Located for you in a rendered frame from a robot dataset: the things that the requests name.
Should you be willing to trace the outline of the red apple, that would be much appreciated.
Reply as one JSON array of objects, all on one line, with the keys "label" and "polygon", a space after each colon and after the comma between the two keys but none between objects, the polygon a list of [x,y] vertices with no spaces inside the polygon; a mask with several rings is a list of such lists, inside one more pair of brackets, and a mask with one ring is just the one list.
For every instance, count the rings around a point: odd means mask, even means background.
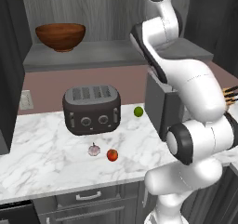
[{"label": "red apple", "polygon": [[117,150],[109,149],[109,150],[107,151],[107,158],[108,158],[108,160],[111,161],[111,162],[116,161],[117,158],[118,158],[118,152],[117,152]]}]

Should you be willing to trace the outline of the white wall socket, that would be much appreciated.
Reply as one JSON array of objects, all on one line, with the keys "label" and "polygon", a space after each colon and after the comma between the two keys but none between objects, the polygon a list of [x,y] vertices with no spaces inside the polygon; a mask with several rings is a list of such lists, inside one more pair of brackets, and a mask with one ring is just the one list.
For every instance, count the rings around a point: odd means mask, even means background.
[{"label": "white wall socket", "polygon": [[20,108],[22,110],[30,110],[33,108],[33,100],[29,90],[22,90],[20,96]]}]

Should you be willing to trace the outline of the black dishwasher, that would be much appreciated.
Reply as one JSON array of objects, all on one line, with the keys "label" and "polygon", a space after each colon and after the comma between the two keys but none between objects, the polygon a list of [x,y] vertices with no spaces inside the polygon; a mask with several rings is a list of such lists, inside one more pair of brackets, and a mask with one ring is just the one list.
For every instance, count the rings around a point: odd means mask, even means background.
[{"label": "black dishwasher", "polygon": [[0,204],[0,224],[40,224],[30,200]]}]

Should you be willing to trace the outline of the brown wooden bowl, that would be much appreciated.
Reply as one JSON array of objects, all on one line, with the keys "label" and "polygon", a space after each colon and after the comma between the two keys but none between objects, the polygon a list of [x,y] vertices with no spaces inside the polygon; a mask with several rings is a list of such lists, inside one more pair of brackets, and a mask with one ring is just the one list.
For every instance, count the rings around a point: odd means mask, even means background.
[{"label": "brown wooden bowl", "polygon": [[78,46],[86,33],[86,27],[78,23],[51,23],[35,28],[39,40],[57,52],[68,52]]}]

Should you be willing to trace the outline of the dark grey box appliance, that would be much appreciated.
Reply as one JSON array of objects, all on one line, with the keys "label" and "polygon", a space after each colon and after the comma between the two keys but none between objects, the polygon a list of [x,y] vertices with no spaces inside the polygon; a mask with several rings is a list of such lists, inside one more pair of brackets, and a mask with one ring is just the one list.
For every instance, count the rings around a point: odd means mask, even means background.
[{"label": "dark grey box appliance", "polygon": [[167,129],[181,123],[184,114],[178,91],[161,83],[151,69],[147,71],[144,110],[161,141],[166,141]]}]

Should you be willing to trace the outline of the dark grey cupboard door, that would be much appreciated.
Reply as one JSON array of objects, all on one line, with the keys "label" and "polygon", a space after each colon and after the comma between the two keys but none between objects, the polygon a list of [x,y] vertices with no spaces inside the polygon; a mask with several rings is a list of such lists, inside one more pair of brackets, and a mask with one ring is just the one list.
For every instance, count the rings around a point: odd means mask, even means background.
[{"label": "dark grey cupboard door", "polygon": [[136,224],[144,224],[145,218],[155,208],[156,202],[157,196],[146,192],[144,182],[140,181],[136,211]]}]

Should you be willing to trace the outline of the dark grey toaster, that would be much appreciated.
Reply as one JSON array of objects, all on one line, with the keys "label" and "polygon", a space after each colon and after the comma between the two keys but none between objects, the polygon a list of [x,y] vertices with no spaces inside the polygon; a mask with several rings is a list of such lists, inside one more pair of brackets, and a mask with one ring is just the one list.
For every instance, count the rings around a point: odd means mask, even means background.
[{"label": "dark grey toaster", "polygon": [[121,97],[110,85],[74,86],[62,107],[65,125],[76,136],[112,132],[121,122]]}]

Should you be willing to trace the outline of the grey drawer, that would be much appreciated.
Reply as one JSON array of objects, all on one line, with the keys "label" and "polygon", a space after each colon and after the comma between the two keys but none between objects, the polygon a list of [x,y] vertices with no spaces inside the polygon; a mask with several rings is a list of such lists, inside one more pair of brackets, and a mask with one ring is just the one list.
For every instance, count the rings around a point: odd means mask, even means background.
[{"label": "grey drawer", "polygon": [[66,208],[39,215],[41,224],[135,224],[137,198]]},{"label": "grey drawer", "polygon": [[71,192],[56,196],[57,207],[62,208],[70,205],[84,204],[86,202],[95,202],[115,198],[119,193],[117,186],[96,188],[87,191]]}]

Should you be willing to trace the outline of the grey lower drawer front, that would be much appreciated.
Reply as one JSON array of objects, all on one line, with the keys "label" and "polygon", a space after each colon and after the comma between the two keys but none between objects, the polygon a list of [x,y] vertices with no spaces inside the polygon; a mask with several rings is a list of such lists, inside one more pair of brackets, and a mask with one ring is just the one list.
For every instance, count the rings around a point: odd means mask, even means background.
[{"label": "grey lower drawer front", "polygon": [[137,198],[66,208],[39,215],[41,224],[135,224]]}]

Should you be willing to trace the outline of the grey wall shelf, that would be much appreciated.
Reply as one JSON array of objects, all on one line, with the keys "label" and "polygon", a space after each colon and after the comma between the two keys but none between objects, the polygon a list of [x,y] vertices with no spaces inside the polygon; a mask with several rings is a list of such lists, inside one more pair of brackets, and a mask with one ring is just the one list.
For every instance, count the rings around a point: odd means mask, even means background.
[{"label": "grey wall shelf", "polygon": [[[166,59],[198,59],[208,61],[213,55],[179,38],[160,54]],[[89,68],[146,65],[146,60],[130,41],[82,42],[70,52],[56,52],[43,44],[32,45],[23,66],[25,72],[48,72]]]}]

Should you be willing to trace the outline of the wooden-handled utensils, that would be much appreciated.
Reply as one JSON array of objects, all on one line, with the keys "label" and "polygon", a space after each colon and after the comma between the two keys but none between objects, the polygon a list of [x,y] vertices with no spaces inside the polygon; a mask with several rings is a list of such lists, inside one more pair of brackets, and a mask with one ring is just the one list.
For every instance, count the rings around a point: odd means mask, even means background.
[{"label": "wooden-handled utensils", "polygon": [[238,100],[238,86],[223,88],[222,92],[228,106],[232,105]]}]

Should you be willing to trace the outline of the dark tall cupboard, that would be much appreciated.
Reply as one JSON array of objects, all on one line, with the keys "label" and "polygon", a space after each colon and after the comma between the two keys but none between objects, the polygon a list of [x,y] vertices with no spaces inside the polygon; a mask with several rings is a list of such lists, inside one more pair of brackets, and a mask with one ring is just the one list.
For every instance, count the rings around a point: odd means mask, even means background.
[{"label": "dark tall cupboard", "polygon": [[32,44],[23,0],[0,0],[0,155],[10,153]]}]

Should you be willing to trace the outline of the garlic bulb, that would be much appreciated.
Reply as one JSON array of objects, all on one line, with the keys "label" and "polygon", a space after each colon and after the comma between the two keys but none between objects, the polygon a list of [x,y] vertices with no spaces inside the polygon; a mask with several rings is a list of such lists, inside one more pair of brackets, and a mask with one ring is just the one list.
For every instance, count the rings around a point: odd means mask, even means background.
[{"label": "garlic bulb", "polygon": [[100,154],[100,147],[97,146],[95,143],[93,143],[89,148],[88,148],[88,154],[90,156],[97,156]]}]

